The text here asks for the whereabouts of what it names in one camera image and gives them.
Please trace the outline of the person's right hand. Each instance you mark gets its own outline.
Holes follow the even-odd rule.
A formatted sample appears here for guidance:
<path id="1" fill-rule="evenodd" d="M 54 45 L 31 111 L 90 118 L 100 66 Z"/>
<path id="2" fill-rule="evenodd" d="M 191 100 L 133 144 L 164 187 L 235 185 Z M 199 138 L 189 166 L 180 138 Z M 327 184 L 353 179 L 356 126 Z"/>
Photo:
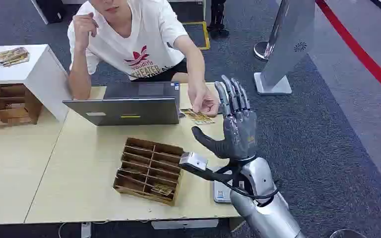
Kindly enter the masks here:
<path id="1" fill-rule="evenodd" d="M 89 45 L 89 37 L 97 35 L 97 22 L 93 19 L 94 13 L 90 12 L 83 15 L 75 15 L 73 17 L 73 27 L 75 35 L 76 50 L 85 50 Z"/>

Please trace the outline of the person's left hand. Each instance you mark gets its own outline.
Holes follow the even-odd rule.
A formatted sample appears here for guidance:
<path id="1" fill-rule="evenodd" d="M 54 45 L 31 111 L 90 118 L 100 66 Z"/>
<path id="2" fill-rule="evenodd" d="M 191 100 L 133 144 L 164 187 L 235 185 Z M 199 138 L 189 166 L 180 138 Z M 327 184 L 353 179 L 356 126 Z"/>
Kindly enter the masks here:
<path id="1" fill-rule="evenodd" d="M 188 97 L 192 109 L 210 118 L 218 114 L 219 100 L 207 87 L 206 83 L 189 83 Z"/>

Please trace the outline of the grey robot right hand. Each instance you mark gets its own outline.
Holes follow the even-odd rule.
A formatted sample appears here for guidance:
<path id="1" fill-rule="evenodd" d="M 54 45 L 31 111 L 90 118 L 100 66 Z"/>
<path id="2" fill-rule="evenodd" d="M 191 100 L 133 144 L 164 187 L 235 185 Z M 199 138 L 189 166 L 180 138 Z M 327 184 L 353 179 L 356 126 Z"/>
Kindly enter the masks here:
<path id="1" fill-rule="evenodd" d="M 215 81 L 223 115 L 223 140 L 214 140 L 194 126 L 194 138 L 220 159 L 246 160 L 256 154 L 256 113 L 246 90 L 234 78 Z"/>

